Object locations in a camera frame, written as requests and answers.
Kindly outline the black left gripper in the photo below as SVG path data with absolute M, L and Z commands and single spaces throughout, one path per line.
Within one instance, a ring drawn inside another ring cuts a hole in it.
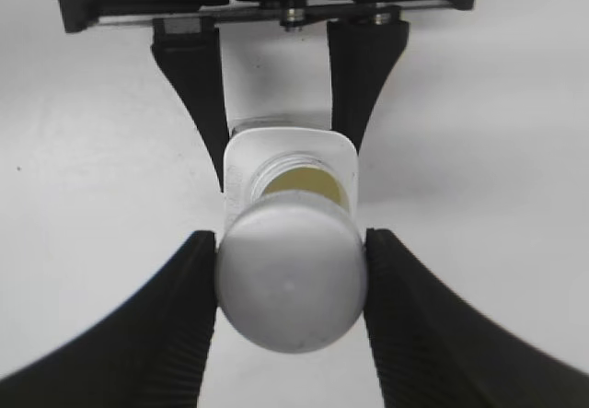
M 214 23 L 277 20 L 299 27 L 331 18 L 363 19 L 402 8 L 449 7 L 468 11 L 475 0 L 58 0 L 64 29 L 78 33 L 107 19 L 153 22 L 151 53 L 176 91 L 224 188 L 224 154 L 230 139 L 225 110 L 220 31 Z M 334 21 L 327 24 L 331 129 L 360 149 L 380 93 L 406 49 L 410 24 Z

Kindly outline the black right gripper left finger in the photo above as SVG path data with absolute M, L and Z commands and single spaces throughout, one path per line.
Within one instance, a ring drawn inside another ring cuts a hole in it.
M 215 236 L 192 233 L 95 326 L 1 380 L 4 407 L 195 407 L 214 334 Z

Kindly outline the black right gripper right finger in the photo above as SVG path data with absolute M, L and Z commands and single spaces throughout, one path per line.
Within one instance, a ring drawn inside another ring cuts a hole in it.
M 370 228 L 364 320 L 386 407 L 585 407 L 588 375 L 453 292 L 388 229 Z

